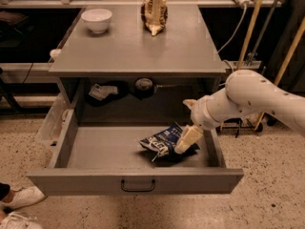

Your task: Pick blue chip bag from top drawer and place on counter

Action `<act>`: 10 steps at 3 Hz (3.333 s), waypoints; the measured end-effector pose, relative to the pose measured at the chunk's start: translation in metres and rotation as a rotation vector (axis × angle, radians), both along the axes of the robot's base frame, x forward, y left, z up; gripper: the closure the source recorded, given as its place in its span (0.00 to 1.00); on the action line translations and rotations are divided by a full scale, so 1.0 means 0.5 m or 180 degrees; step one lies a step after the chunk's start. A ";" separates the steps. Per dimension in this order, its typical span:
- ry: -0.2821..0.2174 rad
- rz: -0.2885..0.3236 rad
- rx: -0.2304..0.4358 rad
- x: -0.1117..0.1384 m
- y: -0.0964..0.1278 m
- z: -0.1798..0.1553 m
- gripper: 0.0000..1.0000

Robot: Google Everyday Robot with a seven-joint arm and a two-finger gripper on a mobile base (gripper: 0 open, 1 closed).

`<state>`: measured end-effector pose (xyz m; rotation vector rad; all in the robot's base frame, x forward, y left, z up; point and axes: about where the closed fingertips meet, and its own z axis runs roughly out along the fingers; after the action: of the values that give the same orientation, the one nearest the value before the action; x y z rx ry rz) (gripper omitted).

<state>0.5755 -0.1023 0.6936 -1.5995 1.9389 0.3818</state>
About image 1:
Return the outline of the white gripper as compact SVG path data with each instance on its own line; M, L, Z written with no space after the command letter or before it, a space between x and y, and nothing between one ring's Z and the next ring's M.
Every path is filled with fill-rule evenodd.
M203 130L208 131L218 127L223 120L223 103L219 97L205 95L200 99L185 99L183 104L191 110L191 120L194 125L187 125L178 139L174 151L185 153L197 140L203 136Z

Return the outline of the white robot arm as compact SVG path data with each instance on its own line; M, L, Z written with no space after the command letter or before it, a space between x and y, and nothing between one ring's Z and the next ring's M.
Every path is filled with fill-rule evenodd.
M231 73L223 89L197 100L185 99L183 103L191 110L193 125L186 126L178 139L174 148L178 154L185 153L204 131L226 120L258 112L265 112L305 135L305 98L281 90L252 70Z

